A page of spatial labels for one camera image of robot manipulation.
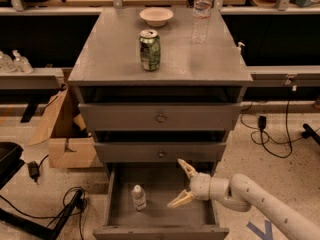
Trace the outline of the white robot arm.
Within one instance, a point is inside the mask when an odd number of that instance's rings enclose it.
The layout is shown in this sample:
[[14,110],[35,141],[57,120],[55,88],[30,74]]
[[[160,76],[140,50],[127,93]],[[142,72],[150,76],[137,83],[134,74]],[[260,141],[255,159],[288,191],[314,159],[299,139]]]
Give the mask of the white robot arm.
[[237,212],[247,212],[254,206],[288,240],[320,239],[319,226],[274,197],[248,176],[234,174],[230,179],[218,178],[197,172],[183,159],[178,159],[178,163],[190,180],[189,191],[184,189],[167,204],[168,208],[177,208],[193,200],[215,200]]

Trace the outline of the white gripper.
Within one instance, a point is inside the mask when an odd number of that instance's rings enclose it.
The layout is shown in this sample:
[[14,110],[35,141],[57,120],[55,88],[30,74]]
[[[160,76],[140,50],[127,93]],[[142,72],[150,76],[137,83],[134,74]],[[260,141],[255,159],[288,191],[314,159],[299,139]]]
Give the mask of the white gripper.
[[168,208],[177,208],[197,200],[210,199],[211,176],[205,173],[197,173],[195,168],[183,159],[178,159],[178,164],[190,179],[190,190],[183,190],[176,198],[167,204]]

